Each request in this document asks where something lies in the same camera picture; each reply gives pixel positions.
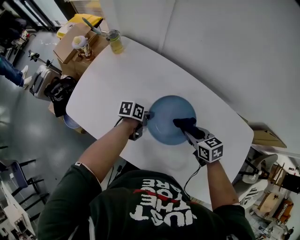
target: bottle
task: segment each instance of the bottle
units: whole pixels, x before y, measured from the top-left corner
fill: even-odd
[[[78,51],[78,56],[84,57],[87,61],[93,61],[94,51],[90,49],[88,39],[84,36],[77,36],[73,39],[72,47]]]
[[[123,52],[124,47],[118,30],[110,30],[106,35],[106,40],[109,42],[114,54],[120,54]]]

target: concrete floor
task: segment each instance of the concrete floor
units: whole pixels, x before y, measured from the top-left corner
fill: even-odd
[[[25,65],[29,65],[26,76],[30,76],[41,65],[27,57],[29,49],[39,53],[43,60],[54,59],[53,65],[59,67],[53,54],[57,42],[55,33],[39,32],[36,37],[30,37],[24,49],[25,54],[17,62],[16,68],[22,70]],[[0,158],[15,159],[19,163],[36,159],[36,163],[23,168],[24,174],[27,179],[35,176],[43,178],[45,181],[38,186],[43,192],[51,193],[70,165],[77,161],[95,139],[88,133],[79,134],[68,128],[48,110],[48,106],[49,102],[33,97],[28,89],[23,90],[0,76],[0,146],[9,146],[8,149],[0,150]],[[10,180],[8,172],[4,172],[1,177]],[[14,190],[16,186],[12,180],[10,183]],[[29,186],[16,199],[20,202],[33,192],[33,187]],[[28,213],[33,216],[42,207],[40,204]]]

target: black bag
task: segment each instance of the black bag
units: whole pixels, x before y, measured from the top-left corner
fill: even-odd
[[[55,77],[54,79],[56,80],[46,87],[44,94],[53,102],[55,116],[60,117],[67,114],[66,106],[77,81],[71,76],[63,79]]]

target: person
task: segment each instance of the person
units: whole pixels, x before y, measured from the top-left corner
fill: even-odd
[[[294,227],[292,227],[291,229],[289,229],[286,233],[286,235],[284,236],[284,240],[288,240],[290,239],[292,233],[294,232]]]
[[[4,56],[0,54],[0,75],[5,76],[8,80],[13,82],[15,85],[27,88],[30,84],[32,77],[26,77],[28,71],[28,65],[24,67],[22,71],[16,69]]]
[[[160,172],[122,171],[102,191],[100,183],[137,125],[124,118],[69,168],[40,214],[39,240],[255,239],[219,161],[207,164],[213,211],[191,202],[173,177]]]

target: chair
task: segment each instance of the chair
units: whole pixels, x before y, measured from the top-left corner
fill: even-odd
[[[1,147],[0,147],[0,150],[1,150],[1,149],[5,149],[5,148],[8,148],[8,146],[1,146]],[[1,173],[1,172],[4,172],[4,171],[7,171],[7,168],[6,168],[6,166],[0,161],[0,173]]]
[[[283,176],[280,188],[285,188],[297,194],[300,193],[300,177],[286,172]]]
[[[40,194],[36,184],[38,182],[44,181],[44,179],[33,180],[33,178],[30,178],[30,179],[26,180],[26,177],[25,177],[24,172],[22,170],[23,166],[26,166],[29,163],[32,163],[32,162],[35,162],[35,161],[36,161],[35,159],[24,162],[24,163],[18,163],[17,161],[14,161],[10,166],[12,171],[13,171],[14,178],[15,178],[18,186],[19,186],[18,189],[15,190],[12,193],[12,196],[17,195],[23,188],[27,188],[29,185],[32,185],[34,190],[36,191],[34,194],[31,194],[29,197],[25,198],[20,204],[24,203],[26,200],[30,199],[32,196]],[[34,206],[35,204],[37,204],[40,201],[42,201],[44,204],[46,204],[45,197],[48,196],[48,195],[49,195],[49,193],[41,195],[40,199],[35,201],[32,205],[28,206],[27,209]]]
[[[240,180],[233,187],[239,197],[240,205],[247,209],[263,195],[267,186],[268,180],[261,179],[255,184],[248,184]]]
[[[254,184],[258,179],[268,179],[270,175],[270,171],[274,163],[277,161],[278,155],[262,155],[255,159],[252,163],[248,160],[245,162],[248,164],[248,167],[245,172],[239,172],[239,174],[243,175],[243,182],[248,184]],[[262,167],[262,162],[265,162],[265,168]]]

